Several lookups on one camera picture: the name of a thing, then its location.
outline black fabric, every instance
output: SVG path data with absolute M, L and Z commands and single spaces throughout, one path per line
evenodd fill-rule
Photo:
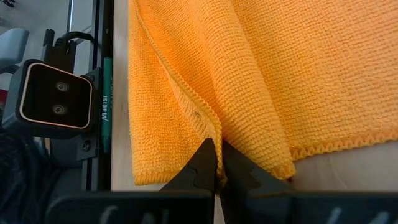
M 32 138 L 8 133 L 0 125 L 0 223 L 43 223 L 60 175 L 52 164 L 40 156 Z
M 77 160 L 77 142 L 79 137 L 71 139 L 51 139 L 51 157 L 57 167 L 81 168 L 82 162 Z

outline towel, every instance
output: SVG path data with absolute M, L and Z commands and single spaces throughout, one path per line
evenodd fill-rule
M 397 21 L 395 0 L 130 0 L 135 183 L 169 181 L 205 138 L 221 179 L 222 139 L 279 179 L 398 139 Z

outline black camera housing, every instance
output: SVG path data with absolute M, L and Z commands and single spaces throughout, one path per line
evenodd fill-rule
M 4 129 L 68 139 L 90 130 L 95 89 L 89 78 L 27 60 L 11 78 Z

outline stitched towel hem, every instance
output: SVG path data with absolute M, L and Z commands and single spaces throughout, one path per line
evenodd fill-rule
M 169 182 L 178 172 L 165 172 L 158 174 L 136 174 L 134 178 L 135 185 L 147 185 Z
M 338 152 L 346 149 L 354 149 L 363 146 L 372 146 L 386 141 L 398 140 L 398 128 L 378 131 L 369 134 L 359 134 L 350 138 L 321 142 L 309 147 L 293 147 L 290 149 L 294 161 L 308 156 L 326 152 Z

